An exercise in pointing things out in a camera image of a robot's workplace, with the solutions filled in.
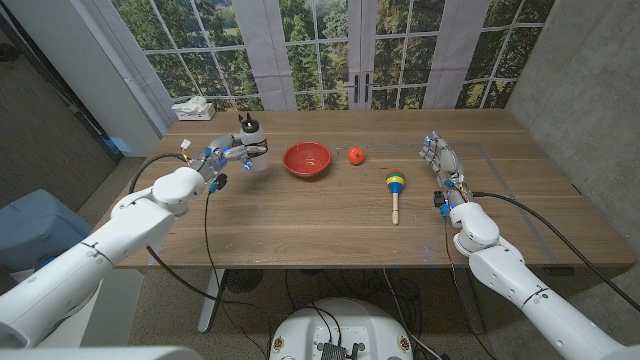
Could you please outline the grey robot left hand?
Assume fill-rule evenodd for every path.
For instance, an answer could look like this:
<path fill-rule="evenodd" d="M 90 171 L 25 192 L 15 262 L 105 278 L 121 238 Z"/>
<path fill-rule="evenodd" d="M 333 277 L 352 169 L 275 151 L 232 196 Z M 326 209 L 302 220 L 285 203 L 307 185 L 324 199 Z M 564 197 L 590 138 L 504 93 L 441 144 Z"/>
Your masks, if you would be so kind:
<path fill-rule="evenodd" d="M 261 133 L 224 134 L 215 138 L 204 152 L 193 160 L 190 168 L 206 182 L 222 173 L 229 163 L 238 161 L 248 171 L 263 171 L 269 164 L 266 136 Z"/>

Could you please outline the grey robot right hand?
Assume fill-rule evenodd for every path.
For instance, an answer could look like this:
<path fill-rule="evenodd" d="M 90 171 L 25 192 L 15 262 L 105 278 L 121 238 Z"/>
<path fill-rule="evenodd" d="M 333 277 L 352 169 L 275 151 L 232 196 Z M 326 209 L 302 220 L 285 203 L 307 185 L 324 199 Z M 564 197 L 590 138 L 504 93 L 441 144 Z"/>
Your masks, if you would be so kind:
<path fill-rule="evenodd" d="M 465 182 L 464 166 L 452 147 L 437 131 L 425 138 L 419 156 L 436 174 L 439 190 L 451 206 L 473 200 Z"/>

